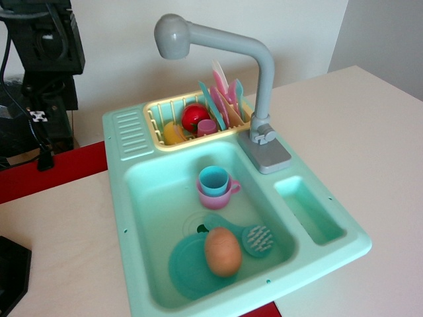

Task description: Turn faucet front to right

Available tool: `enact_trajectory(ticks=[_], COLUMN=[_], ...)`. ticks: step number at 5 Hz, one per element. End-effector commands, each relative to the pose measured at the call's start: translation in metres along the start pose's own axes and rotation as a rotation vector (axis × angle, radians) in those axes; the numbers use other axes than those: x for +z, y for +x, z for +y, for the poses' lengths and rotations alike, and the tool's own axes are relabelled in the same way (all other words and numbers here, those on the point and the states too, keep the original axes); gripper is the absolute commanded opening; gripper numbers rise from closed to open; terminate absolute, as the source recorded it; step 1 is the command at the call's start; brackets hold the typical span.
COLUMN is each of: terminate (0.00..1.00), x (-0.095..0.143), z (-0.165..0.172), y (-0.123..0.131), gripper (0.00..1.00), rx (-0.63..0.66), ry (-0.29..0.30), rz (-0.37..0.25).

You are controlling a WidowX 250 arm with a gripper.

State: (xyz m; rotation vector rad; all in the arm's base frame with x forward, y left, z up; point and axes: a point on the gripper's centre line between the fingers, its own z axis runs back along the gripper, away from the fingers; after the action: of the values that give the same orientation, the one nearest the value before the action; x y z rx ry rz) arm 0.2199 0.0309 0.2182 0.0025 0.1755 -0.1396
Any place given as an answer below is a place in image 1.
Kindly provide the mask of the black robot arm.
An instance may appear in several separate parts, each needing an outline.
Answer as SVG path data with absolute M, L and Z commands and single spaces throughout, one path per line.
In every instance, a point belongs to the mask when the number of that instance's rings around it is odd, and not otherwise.
M 9 159 L 37 149 L 38 169 L 54 166 L 53 155 L 74 148 L 68 113 L 78 109 L 74 76 L 85 56 L 70 1 L 2 1 L 7 28 L 1 72 L 11 48 L 23 76 L 1 77 L 1 169 Z

